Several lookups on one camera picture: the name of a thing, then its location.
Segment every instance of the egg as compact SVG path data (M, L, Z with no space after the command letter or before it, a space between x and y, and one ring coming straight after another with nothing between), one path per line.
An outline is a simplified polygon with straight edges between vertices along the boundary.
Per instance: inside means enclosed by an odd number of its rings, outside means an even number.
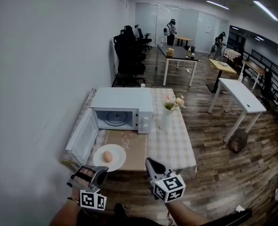
M103 160L107 163L111 162L113 160L113 155L109 151L105 151L103 153Z

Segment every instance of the bag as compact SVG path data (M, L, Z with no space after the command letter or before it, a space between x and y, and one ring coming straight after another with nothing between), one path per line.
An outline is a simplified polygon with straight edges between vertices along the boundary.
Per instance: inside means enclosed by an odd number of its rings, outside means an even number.
M238 154L247 145L248 133L244 129L237 129L231 140L228 142L228 148Z

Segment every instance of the desk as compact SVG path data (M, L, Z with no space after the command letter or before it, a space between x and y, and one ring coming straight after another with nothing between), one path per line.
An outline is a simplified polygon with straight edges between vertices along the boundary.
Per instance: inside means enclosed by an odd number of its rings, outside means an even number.
M166 52L168 48L173 48L174 52L173 52L173 56L169 57L166 56ZM168 64L169 61L178 61L177 64L177 69L179 68L179 63L180 61L186 61L186 62L192 62L194 64L194 68L192 70L192 74L191 74L191 78L190 78L190 83L189 86L191 86L192 84L192 80L195 76L195 71L196 71L196 66L197 66L197 62L199 55L195 54L195 58L191 59L191 58L186 58L187 56L187 51L183 48L183 47L179 47L179 46L168 46L167 44L164 44L162 47L157 44L157 57L156 57L156 69L158 68L158 58L159 58L159 51L162 52L162 54L165 56L166 58L166 66L165 66L165 74L164 74L164 80L163 80L163 86L165 86L166 84L166 77L167 77L167 70L168 70Z
M234 58L237 58L237 57L241 56L240 53L238 53L238 52L236 52L232 49L229 49L229 48L225 49L224 55L226 56L227 59L232 60L232 61L233 61Z
M211 85L211 84L207 84L208 89L212 92L215 93L217 88L218 88L218 83L219 83L219 78L222 75L222 72L229 72L229 73L236 73L227 63L221 62L221 61L217 61L217 60L213 60L213 59L209 59L211 61L211 63L213 63L213 65L215 66L216 69L219 70L219 74L218 77L216 78L215 84Z
M254 125L254 123L257 121L258 117L262 112L266 111L266 108L261 104L261 102L251 93L248 88L243 85L241 82L236 80L229 80L229 79L222 79L219 78L220 82L218 85L218 89L213 97L213 100L210 104L210 107L208 109L208 113L211 113L214 107L215 102L218 99L221 85L225 87L225 89L233 96L235 101L242 107L243 112L241 113L239 119L234 124L234 126L231 128L231 130L228 132L226 137L224 138L224 142L227 142L230 137L233 135L233 133L237 130L240 123L243 121L245 115L247 113L257 113L256 116L253 118L251 123L248 125L247 129L245 130L246 133L249 132L251 127ZM231 99L228 103L228 106L225 109L225 112L228 112L230 109L230 106L233 102L233 99Z
M243 67L242 67L241 73L244 72L245 65L247 65L248 67L250 67L253 70L253 73L251 75L251 79L253 78L254 72L257 73L255 83L254 83L254 85L252 87L252 90L254 90L254 88L255 88L255 86L256 86L256 84L258 82L258 78L260 77L260 75L265 75L265 71L262 68L260 68L258 65L253 63L252 61L245 61L245 60L243 60Z
M189 39L189 38L186 38L186 37L181 37L181 36L176 36L175 39L178 40L177 46L179 46L179 42L180 42L180 40L181 40L181 47L182 47L182 45L183 45L183 40L186 41L186 46L187 46L188 41L193 41L192 39Z
M151 88L152 104L154 117L152 122L152 130L150 134L145 134L147 137L147 143L145 144L146 157L152 157L171 165L173 170L178 172L196 172L196 159L192 149L192 145L189 139L189 135L181 114L181 111L174 111L172 116L172 127L169 132L160 130L160 120L162 111L164 109L164 96L169 95L174 97L172 89L154 89ZM90 107L91 101L94 97L94 93L90 93L81 112L76 120L73 131L80 122L82 116ZM87 165L93 165L94 153L104 145L104 141L109 130L100 129L96 138L95 144L92 148L90 156L87 161ZM62 164L65 164L69 168L75 169L75 162L72 161L71 156L65 152L61 160ZM132 171L145 171L145 163L142 161L142 166L132 168Z

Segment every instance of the fluorescent light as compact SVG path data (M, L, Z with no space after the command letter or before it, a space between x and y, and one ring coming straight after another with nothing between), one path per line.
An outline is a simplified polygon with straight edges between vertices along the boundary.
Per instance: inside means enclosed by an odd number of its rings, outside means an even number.
M278 21L277 17L275 17L264 5L262 5L258 0L253 0L253 2L263 9L267 14L269 14L275 21Z
M225 6L221 5L221 4L218 4L218 3L215 3L215 2L211 2L211 1L209 1L209 0L207 0L206 2L209 2L209 3L211 3L211 4L214 4L214 5L216 5L216 6L219 6L219 7L221 7L221 8L224 8L224 9L229 10L228 7L225 7Z

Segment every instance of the microwave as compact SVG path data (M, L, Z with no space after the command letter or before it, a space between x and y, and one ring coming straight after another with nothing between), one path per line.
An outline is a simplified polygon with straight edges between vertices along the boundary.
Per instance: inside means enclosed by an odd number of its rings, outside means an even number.
M152 97L149 88L98 88L90 108L99 129L151 131Z
M99 129L137 130L148 134L153 121L149 88L98 88L66 146L79 165L85 165Z

